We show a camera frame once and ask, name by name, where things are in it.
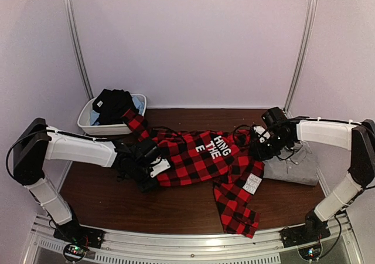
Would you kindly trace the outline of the red black plaid shirt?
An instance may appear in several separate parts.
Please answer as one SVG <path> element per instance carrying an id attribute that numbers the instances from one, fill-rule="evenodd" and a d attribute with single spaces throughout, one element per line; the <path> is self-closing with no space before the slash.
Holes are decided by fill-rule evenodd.
<path id="1" fill-rule="evenodd" d="M 259 213 L 248 208 L 264 175 L 264 163 L 249 155 L 251 134 L 226 131 L 172 131 L 149 128 L 140 114 L 122 117 L 138 141 L 150 138 L 171 167 L 156 179 L 162 187 L 180 187 L 211 180 L 223 231 L 252 238 Z"/>

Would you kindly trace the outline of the white plastic laundry basket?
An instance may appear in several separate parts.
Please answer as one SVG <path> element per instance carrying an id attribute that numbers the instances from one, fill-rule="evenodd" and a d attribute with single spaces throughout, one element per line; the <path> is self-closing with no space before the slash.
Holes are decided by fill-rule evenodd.
<path id="1" fill-rule="evenodd" d="M 77 119 L 77 125 L 87 134 L 92 136 L 114 136 L 130 134 L 131 130 L 124 123 L 111 125 L 96 125 L 90 124 L 92 104 L 96 98 L 89 100 L 83 107 Z"/>

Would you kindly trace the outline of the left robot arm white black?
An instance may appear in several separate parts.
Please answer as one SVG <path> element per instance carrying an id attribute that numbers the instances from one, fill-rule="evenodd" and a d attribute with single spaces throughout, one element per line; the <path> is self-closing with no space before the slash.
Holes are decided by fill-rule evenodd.
<path id="1" fill-rule="evenodd" d="M 9 148 L 5 168 L 13 180 L 32 193 L 50 215 L 56 229 L 72 243 L 84 238 L 84 228 L 43 171 L 46 160 L 112 168 L 118 171 L 120 178 L 134 180 L 143 192 L 156 187 L 157 175 L 171 166 L 152 140 L 127 146 L 122 140 L 69 133 L 48 126 L 43 118 L 34 119 Z"/>

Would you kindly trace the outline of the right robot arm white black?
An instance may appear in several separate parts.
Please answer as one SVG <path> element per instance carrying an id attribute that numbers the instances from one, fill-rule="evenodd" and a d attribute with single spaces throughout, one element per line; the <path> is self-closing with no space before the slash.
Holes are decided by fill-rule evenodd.
<path id="1" fill-rule="evenodd" d="M 307 213 L 300 230 L 305 241 L 313 241 L 331 217 L 374 187 L 374 120 L 263 119 L 266 129 L 250 141 L 252 157 L 269 160 L 284 147 L 307 143 L 318 160 L 320 177 L 330 182 L 328 195 Z"/>

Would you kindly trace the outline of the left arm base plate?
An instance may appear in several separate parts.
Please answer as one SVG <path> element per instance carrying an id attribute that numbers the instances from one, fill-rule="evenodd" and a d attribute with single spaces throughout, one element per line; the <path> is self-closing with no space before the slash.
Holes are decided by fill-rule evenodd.
<path id="1" fill-rule="evenodd" d="M 69 243 L 78 244 L 87 248 L 100 249 L 105 232 L 100 229 L 81 225 L 58 225 L 53 237 Z"/>

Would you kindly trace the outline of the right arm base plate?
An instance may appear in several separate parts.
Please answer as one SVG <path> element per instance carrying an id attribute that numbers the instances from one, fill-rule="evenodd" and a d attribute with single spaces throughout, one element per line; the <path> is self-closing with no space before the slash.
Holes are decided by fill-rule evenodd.
<path id="1" fill-rule="evenodd" d="M 330 237 L 330 230 L 328 228 L 323 228 L 320 232 L 308 232 L 306 225 L 286 226 L 279 233 L 284 248 L 318 242 L 323 238 Z"/>

